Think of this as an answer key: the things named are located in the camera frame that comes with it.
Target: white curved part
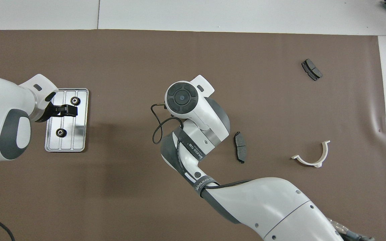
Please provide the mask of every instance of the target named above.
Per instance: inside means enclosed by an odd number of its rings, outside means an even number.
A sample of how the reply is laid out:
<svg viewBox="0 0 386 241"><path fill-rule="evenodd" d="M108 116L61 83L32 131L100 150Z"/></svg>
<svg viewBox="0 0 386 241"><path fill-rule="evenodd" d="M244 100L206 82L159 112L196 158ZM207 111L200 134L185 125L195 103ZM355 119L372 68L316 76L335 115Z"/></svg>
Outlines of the white curved part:
<svg viewBox="0 0 386 241"><path fill-rule="evenodd" d="M321 155L321 157L319 158L318 161L314 162L314 163L307 163L305 162L299 155L295 155L295 156L292 156L291 159L297 159L299 162L305 164L305 165L308 165L308 166L315 166L316 168L319 168L321 166L323 166L323 161L326 159L327 157L327 154L328 154L328 143L330 141L325 141L325 142L322 142L323 144L323 154Z"/></svg>

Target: silver metal plate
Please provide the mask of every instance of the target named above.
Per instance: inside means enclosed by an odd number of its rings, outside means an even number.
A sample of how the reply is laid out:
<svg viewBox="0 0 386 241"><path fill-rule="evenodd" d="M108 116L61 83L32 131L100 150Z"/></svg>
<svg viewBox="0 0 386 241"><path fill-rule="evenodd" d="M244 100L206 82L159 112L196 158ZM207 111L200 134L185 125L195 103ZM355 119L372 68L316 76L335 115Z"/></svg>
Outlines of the silver metal plate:
<svg viewBox="0 0 386 241"><path fill-rule="evenodd" d="M77 116L51 117L47 121L46 143L44 148L50 152L80 152L85 148L87 109L89 106L89 90L84 88L59 89L52 99L53 105L72 105L71 98L78 97ZM58 137L56 130L66 130L65 137Z"/></svg>

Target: white robotic arm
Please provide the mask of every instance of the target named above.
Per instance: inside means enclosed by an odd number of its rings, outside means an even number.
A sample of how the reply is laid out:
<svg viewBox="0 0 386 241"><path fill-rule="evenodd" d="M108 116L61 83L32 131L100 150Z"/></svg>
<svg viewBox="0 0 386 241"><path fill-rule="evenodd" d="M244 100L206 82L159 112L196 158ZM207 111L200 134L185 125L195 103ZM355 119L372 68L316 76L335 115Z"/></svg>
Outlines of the white robotic arm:
<svg viewBox="0 0 386 241"><path fill-rule="evenodd" d="M44 122L64 111L76 115L76 107L71 106L68 111L68 106L57 109L51 104L57 91L58 88L40 74L20 85L0 78L0 160L16 159L25 151L31 122Z"/></svg>
<svg viewBox="0 0 386 241"><path fill-rule="evenodd" d="M315 204L287 180L266 177L219 185L198 167L230 133L227 114L209 98L213 91L201 75L167 90L168 111L187 120L183 128L162 139L163 159L216 211L233 223L249 226L263 240L342 241Z"/></svg>

